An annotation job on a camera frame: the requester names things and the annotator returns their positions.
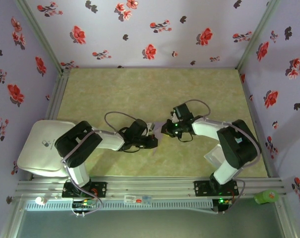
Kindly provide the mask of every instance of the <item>black cable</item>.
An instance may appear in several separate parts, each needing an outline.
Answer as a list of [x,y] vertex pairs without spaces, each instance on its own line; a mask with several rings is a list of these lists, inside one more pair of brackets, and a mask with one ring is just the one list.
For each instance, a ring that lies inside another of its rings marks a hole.
[[123,152],[126,152],[126,153],[135,153],[135,152],[138,152],[138,151],[140,151],[140,148],[138,150],[134,150],[134,151],[123,150]]
[[180,138],[178,137],[180,142],[186,143],[186,142],[191,142],[193,140],[193,136],[192,134],[190,134],[191,140],[180,140]]

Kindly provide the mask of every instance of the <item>gray cable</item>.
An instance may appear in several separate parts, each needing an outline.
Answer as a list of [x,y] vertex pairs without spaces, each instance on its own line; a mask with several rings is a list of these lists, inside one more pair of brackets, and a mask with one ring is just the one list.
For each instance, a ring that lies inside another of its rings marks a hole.
[[86,191],[86,190],[84,190],[84,189],[82,189],[81,187],[79,187],[78,186],[78,184],[76,184],[76,182],[72,179],[72,177],[71,177],[71,175],[70,175],[70,172],[69,172],[69,170],[68,170],[68,166],[67,166],[67,163],[66,163],[66,161],[67,161],[67,159],[82,145],[82,143],[84,143],[84,141],[89,137],[89,136],[91,136],[92,134],[94,134],[94,133],[96,133],[96,132],[98,132],[99,130],[93,130],[93,131],[91,131],[91,132],[89,132],[87,135],[85,135],[85,137],[61,160],[61,162],[64,164],[64,166],[65,166],[65,169],[66,169],[66,172],[67,172],[67,174],[68,174],[68,176],[69,176],[69,179],[70,179],[70,181],[71,181],[71,183],[78,189],[78,190],[80,190],[80,191],[82,191],[82,192],[84,192],[84,193],[86,193],[86,194],[88,194],[89,196],[92,196],[92,197],[94,197],[94,198],[96,198],[97,200],[99,200],[99,202],[101,203],[101,206],[99,207],[99,208],[96,208],[95,210],[92,210],[92,211],[89,211],[89,212],[86,212],[86,213],[82,213],[82,214],[80,214],[80,213],[75,213],[74,212],[74,210],[72,209],[72,212],[75,214],[75,215],[77,215],[77,216],[85,216],[85,215],[88,215],[88,214],[91,214],[91,213],[93,213],[93,212],[96,212],[96,211],[98,211],[99,209],[101,209],[102,208],[102,205],[103,205],[103,203],[102,203],[102,200],[98,197],[98,196],[96,196],[95,194],[92,194],[92,193],[90,193],[90,192],[88,192],[88,191]]
[[245,181],[244,181],[244,180],[239,179],[239,178],[236,178],[235,180],[236,180],[236,181],[242,182],[242,183],[243,183],[243,186],[242,186],[242,189],[241,189],[241,191],[240,191],[238,197],[235,199],[235,202],[230,206],[230,208],[228,208],[228,209],[225,211],[225,213],[228,212],[228,211],[230,211],[230,210],[233,208],[233,206],[235,206],[235,204],[238,202],[239,198],[243,195],[243,191],[244,191],[244,189],[245,189]]
[[189,210],[189,211],[195,211],[195,212],[209,213],[209,214],[214,214],[214,215],[217,215],[217,214],[218,214],[218,213],[215,212],[215,211],[209,211],[209,210],[199,209],[199,208],[187,208],[186,210]]
[[204,104],[204,105],[207,107],[208,113],[205,114],[205,115],[203,115],[203,117],[207,117],[207,116],[209,116],[209,115],[211,114],[211,109],[210,109],[210,107],[207,105],[207,103],[203,102],[202,100],[199,100],[199,99],[190,99],[190,100],[187,100],[187,101],[184,102],[184,103],[193,102],[193,101],[195,101],[195,102],[200,102],[200,103]]
[[129,117],[129,118],[132,118],[132,119],[134,119],[134,120],[136,120],[136,118],[134,118],[133,116],[130,116],[130,115],[128,115],[128,114],[126,114],[126,113],[122,113],[122,112],[117,112],[117,111],[112,111],[112,112],[108,112],[108,113],[106,113],[105,114],[105,117],[104,117],[104,120],[105,120],[105,122],[106,122],[106,124],[109,126],[109,127],[111,127],[115,132],[119,132],[117,129],[115,129],[112,125],[110,125],[109,124],[109,122],[107,121],[107,115],[108,114],[111,114],[111,113],[117,113],[117,114],[122,114],[122,115],[125,115],[125,116],[127,116],[127,117]]

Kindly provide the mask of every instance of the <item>metal profile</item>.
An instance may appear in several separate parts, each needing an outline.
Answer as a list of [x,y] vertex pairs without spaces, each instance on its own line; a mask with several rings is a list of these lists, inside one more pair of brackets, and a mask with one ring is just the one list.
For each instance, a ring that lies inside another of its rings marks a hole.
[[[100,208],[101,203],[83,210]],[[69,211],[72,208],[72,200],[51,200],[45,205],[36,204],[35,201],[27,201],[27,211]],[[213,208],[212,199],[188,200],[155,200],[151,205],[124,204],[123,200],[104,201],[101,211],[126,211],[126,210],[183,210],[183,209],[210,209]]]
[[238,71],[240,71],[242,68],[242,65],[247,62],[248,57],[251,54],[251,51],[254,48],[255,43],[258,41],[260,35],[262,34],[263,30],[265,29],[266,25],[268,24],[269,19],[271,18],[271,16],[277,9],[280,2],[281,2],[281,0],[270,0],[269,1],[269,4],[268,4],[266,10],[265,10],[257,28],[255,29],[255,31],[253,33],[253,36],[252,36],[249,44],[247,45],[247,48],[245,49],[238,65],[236,67],[236,69],[238,69]]
[[[161,178],[161,177],[95,177],[92,181],[107,182],[106,197],[102,200],[123,200],[127,194],[150,195],[154,200],[167,199],[218,199],[215,197],[196,197],[193,182],[208,178]],[[266,189],[276,190],[280,196],[285,195],[284,185],[279,178],[242,178],[246,183],[244,198],[252,198],[256,193]],[[27,196],[30,199],[44,196],[47,199],[60,199],[66,178],[35,177],[32,181],[20,181],[15,197]],[[241,191],[242,182],[238,181]]]

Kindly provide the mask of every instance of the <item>cable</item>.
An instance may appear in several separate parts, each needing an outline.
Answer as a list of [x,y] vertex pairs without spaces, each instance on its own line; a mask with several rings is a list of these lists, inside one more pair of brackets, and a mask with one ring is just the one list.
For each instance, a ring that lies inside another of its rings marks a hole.
[[129,118],[132,118],[132,119],[136,120],[136,118],[134,118],[133,116],[130,116],[130,115],[128,115],[128,114],[126,114],[126,113],[122,113],[122,112],[112,111],[112,112],[106,113],[106,114],[105,114],[105,117],[104,117],[104,120],[105,120],[106,124],[107,124],[109,127],[111,127],[115,132],[119,132],[119,131],[118,131],[117,129],[115,129],[112,125],[110,125],[109,122],[107,121],[107,115],[109,115],[109,114],[111,114],[111,113],[122,114],[122,115],[125,115],[125,116],[127,116],[127,117],[129,117]]
[[231,195],[233,196],[232,198],[231,198],[231,201],[233,202],[234,200],[235,200],[235,194],[234,194],[234,192],[231,190],[231,189],[228,189],[228,191],[231,193]]
[[207,103],[203,102],[202,100],[199,100],[199,99],[190,99],[190,100],[187,100],[187,101],[184,102],[184,103],[193,102],[193,101],[195,101],[195,102],[200,102],[200,103],[204,104],[204,105],[207,107],[208,113],[205,114],[205,115],[203,115],[203,117],[207,117],[207,116],[209,116],[209,115],[211,114],[211,109],[210,109],[210,107],[207,105]]
[[192,134],[190,134],[190,136],[191,136],[191,140],[180,140],[179,137],[178,137],[178,140],[179,140],[180,142],[183,142],[183,143],[191,142],[191,141],[193,140],[193,136],[192,136]]
[[123,150],[123,152],[126,152],[126,153],[135,153],[135,152],[138,152],[138,151],[140,151],[140,148],[138,150],[134,150],[134,151]]
[[242,186],[242,189],[241,189],[238,197],[235,199],[235,202],[225,212],[228,212],[228,211],[230,211],[233,208],[233,206],[238,202],[239,198],[243,195],[243,191],[245,189],[245,181],[244,180],[239,179],[239,178],[236,178],[235,180],[242,182],[243,186]]
[[78,189],[78,190],[80,190],[80,191],[82,191],[82,192],[84,192],[84,193],[86,193],[86,194],[88,194],[89,196],[92,196],[92,197],[94,197],[94,198],[96,198],[97,200],[99,200],[100,201],[100,203],[101,203],[101,206],[99,207],[99,208],[97,208],[97,209],[95,209],[95,210],[93,210],[93,211],[89,211],[89,212],[86,212],[85,214],[79,214],[79,213],[75,213],[74,212],[74,210],[72,209],[72,211],[73,211],[73,213],[74,214],[76,214],[77,216],[85,216],[85,215],[88,215],[88,214],[90,214],[90,213],[93,213],[93,212],[96,212],[96,211],[98,211],[100,208],[102,208],[102,206],[103,206],[103,203],[102,203],[102,200],[98,197],[98,196],[96,196],[95,194],[92,194],[92,193],[90,193],[90,192],[88,192],[88,191],[86,191],[86,190],[84,190],[84,189],[82,189],[81,187],[79,187],[78,186],[78,184],[76,184],[76,182],[71,178],[71,175],[70,175],[70,172],[69,172],[69,170],[68,170],[68,166],[67,166],[67,159],[82,145],[82,143],[84,143],[84,141],[89,137],[89,136],[91,136],[92,134],[94,134],[94,133],[96,133],[96,132],[98,132],[99,130],[93,130],[93,131],[91,131],[91,132],[89,132],[87,135],[85,135],[85,137],[61,160],[61,162],[64,164],[64,166],[65,166],[65,169],[66,169],[66,172],[67,172],[67,174],[68,174],[68,177],[69,177],[69,180],[71,181],[71,183]]
[[92,196],[92,197],[96,198],[96,199],[99,200],[99,202],[101,203],[101,205],[100,205],[98,208],[96,208],[95,210],[86,212],[86,213],[83,213],[83,212],[82,212],[82,214],[80,214],[80,213],[75,213],[74,210],[73,210],[73,208],[71,209],[72,212],[73,212],[76,216],[84,217],[85,215],[88,215],[88,214],[91,214],[91,213],[93,213],[93,212],[96,212],[96,211],[100,210],[100,209],[103,207],[103,202],[102,202],[102,200],[101,200],[98,196],[96,196],[95,194],[90,193],[90,192],[88,192],[88,191],[82,189],[81,187],[79,187],[78,184],[76,184],[75,181],[71,178],[71,175],[70,175],[70,172],[69,172],[69,170],[68,170],[68,166],[66,165],[66,163],[65,163],[65,168],[66,168],[66,171],[67,171],[68,176],[70,177],[70,181],[72,182],[72,184],[73,184],[77,189],[79,189],[80,191],[82,191],[82,192],[88,194],[89,196]]
[[204,209],[199,209],[199,208],[187,208],[186,210],[195,211],[195,212],[204,212],[204,213],[209,213],[209,214],[214,214],[214,215],[218,214],[214,210],[209,211],[209,210],[204,210]]

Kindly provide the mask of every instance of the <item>white label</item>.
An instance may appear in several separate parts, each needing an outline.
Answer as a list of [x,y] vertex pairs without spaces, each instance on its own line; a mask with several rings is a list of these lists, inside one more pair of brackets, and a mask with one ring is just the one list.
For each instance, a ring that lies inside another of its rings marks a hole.
[[142,204],[142,196],[125,195],[123,201],[124,201],[124,203]]

